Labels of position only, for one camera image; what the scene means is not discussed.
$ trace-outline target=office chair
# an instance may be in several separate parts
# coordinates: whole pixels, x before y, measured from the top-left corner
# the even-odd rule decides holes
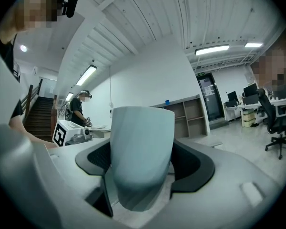
[[[281,159],[283,157],[282,144],[286,144],[286,114],[278,113],[278,107],[274,108],[271,105],[268,97],[265,94],[264,89],[258,89],[257,92],[258,92],[259,102],[264,108],[268,117],[268,123],[267,123],[268,132],[270,134],[277,132],[280,135],[279,137],[271,138],[271,143],[266,145],[265,151],[268,150],[268,147],[273,146],[275,144],[279,144],[280,156],[278,157],[278,159]]]

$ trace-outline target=bookshelf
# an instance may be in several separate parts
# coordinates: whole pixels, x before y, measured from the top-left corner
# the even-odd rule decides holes
[[[200,95],[173,101],[169,105],[159,104],[153,107],[167,109],[175,113],[174,138],[194,138],[207,135]]]

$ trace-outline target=doorway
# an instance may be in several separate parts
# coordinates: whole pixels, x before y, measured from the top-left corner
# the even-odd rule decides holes
[[[206,110],[208,113],[209,121],[224,118],[224,109],[211,73],[197,77]]]

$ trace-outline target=person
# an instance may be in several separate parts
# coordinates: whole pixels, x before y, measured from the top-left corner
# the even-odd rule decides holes
[[[82,102],[88,102],[91,98],[88,90],[83,90],[77,97],[70,102],[70,109],[73,111],[71,121],[80,126],[91,126],[90,120],[86,119],[82,114]]]
[[[46,27],[48,22],[57,21],[58,15],[62,14],[63,1],[17,0],[0,22],[0,55],[18,81],[20,81],[20,70],[17,64],[14,63],[11,41],[21,31]],[[21,132],[32,142],[45,144],[46,148],[56,147],[54,143],[41,140],[27,132],[20,118],[22,114],[22,106],[19,100],[9,122],[10,128]]]

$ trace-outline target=wooden stairs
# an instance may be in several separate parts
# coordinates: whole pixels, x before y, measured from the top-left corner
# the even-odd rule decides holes
[[[38,97],[24,122],[27,132],[48,142],[52,142],[51,109],[53,100],[52,98]]]

